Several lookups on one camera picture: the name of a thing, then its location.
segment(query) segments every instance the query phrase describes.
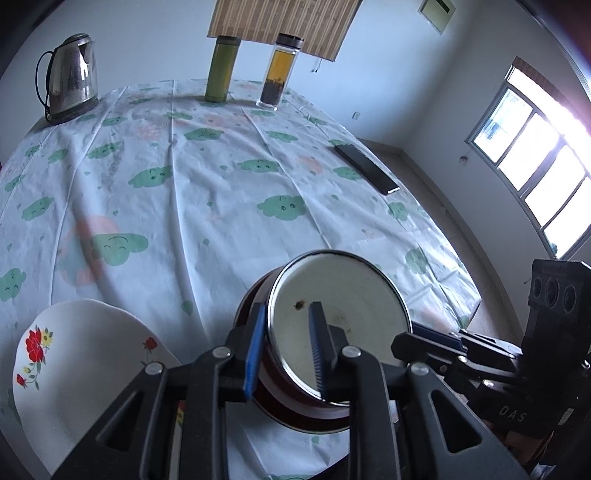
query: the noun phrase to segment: kettle lid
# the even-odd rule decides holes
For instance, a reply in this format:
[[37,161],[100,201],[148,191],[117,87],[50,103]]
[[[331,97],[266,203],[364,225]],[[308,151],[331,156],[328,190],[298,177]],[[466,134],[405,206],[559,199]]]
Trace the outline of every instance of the kettle lid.
[[90,35],[88,33],[77,33],[76,35],[72,35],[71,37],[65,39],[64,43],[62,43],[60,47],[67,45],[68,43],[72,43],[76,40],[82,40],[83,38],[90,38]]

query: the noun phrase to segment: kettle handle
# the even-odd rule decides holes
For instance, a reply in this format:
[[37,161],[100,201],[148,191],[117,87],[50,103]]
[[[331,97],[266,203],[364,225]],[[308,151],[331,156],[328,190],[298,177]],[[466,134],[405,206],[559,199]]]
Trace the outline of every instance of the kettle handle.
[[[39,85],[37,83],[37,77],[38,77],[38,73],[39,73],[39,64],[41,63],[41,59],[47,55],[47,54],[51,54],[51,59],[49,61],[49,66],[47,68],[47,75],[46,75],[46,79],[45,79],[45,102],[42,100],[41,95],[39,95]],[[51,72],[51,64],[53,63],[53,57],[55,55],[55,51],[51,51],[48,50],[46,51],[43,55],[41,55],[41,57],[39,58],[39,61],[37,62],[37,67],[35,68],[35,90],[37,91],[37,98],[39,98],[39,101],[41,102],[41,104],[45,107],[45,112],[46,112],[46,116],[49,112],[49,106],[47,105],[47,96],[49,95],[49,74]]]

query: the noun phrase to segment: wall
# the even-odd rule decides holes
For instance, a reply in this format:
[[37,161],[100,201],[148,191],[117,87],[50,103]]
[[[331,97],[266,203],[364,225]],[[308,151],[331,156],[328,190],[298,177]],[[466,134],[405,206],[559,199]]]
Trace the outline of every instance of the wall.
[[[479,10],[467,39],[403,150],[462,216],[498,273],[522,327],[535,258],[548,258],[525,213],[501,179],[465,143],[515,56],[534,66],[581,111],[589,100],[554,38],[513,0]],[[591,260],[584,245],[578,260]]]
[[[454,0],[443,35],[421,0],[363,0],[336,62],[298,59],[291,86],[359,137],[398,144],[424,110],[481,0]],[[43,114],[33,83],[40,55],[83,31],[96,40],[99,93],[161,79],[205,78],[215,0],[66,0],[21,47],[0,79],[0,163]],[[271,47],[244,42],[235,78],[260,79]],[[47,59],[41,64],[41,88]],[[361,117],[354,121],[353,113]]]

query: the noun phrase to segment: floral plate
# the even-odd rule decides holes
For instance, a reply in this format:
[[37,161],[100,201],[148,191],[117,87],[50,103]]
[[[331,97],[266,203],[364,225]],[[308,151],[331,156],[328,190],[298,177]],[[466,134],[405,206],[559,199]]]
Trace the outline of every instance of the floral plate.
[[[18,344],[13,389],[25,435],[50,474],[151,361],[180,364],[124,310],[76,300],[37,316]],[[182,411],[177,417],[175,436]]]

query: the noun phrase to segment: kettle base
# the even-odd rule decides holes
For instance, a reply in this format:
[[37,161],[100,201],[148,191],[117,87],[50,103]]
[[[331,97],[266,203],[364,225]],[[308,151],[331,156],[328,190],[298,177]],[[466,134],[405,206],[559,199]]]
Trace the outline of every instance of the kettle base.
[[84,100],[84,102],[79,103],[78,105],[74,105],[73,107],[69,108],[68,110],[63,110],[58,113],[50,113],[49,115],[49,123],[52,125],[59,125],[65,122],[69,122],[70,120],[74,120],[75,118],[79,117],[80,115],[84,115],[86,112],[91,111],[94,107],[99,104],[99,99],[97,96],[93,98],[89,98],[88,100]]

